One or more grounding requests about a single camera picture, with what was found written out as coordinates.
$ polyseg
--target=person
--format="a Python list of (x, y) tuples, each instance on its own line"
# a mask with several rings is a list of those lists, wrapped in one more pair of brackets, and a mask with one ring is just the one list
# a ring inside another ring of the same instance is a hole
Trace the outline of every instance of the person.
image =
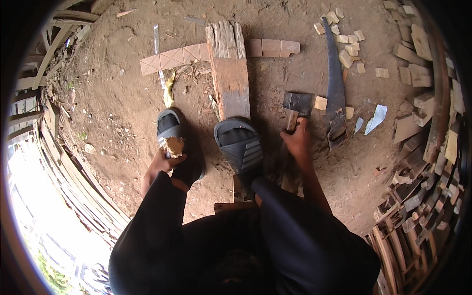
[(215, 140), (258, 207), (185, 225), (186, 194), (204, 175), (202, 153), (180, 111), (164, 110), (157, 122), (160, 145), (181, 136), (184, 154), (167, 159), (159, 149), (144, 176), (142, 203), (110, 256), (115, 295), (372, 293), (379, 258), (333, 216), (312, 167), (306, 119), (293, 135), (280, 134), (300, 167), (304, 199), (264, 177), (251, 123), (226, 119)]

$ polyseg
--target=etched wooden board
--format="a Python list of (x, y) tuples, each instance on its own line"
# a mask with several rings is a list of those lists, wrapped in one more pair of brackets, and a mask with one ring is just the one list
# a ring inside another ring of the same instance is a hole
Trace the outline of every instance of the etched wooden board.
[[(281, 57), (287, 58), (291, 53), (300, 52), (300, 43), (286, 40), (247, 39), (244, 47), (248, 57)], [(189, 45), (172, 49), (141, 60), (141, 73), (148, 75), (159, 71), (209, 61), (207, 43)]]
[(219, 118), (250, 119), (249, 81), (241, 25), (226, 20), (205, 28)]

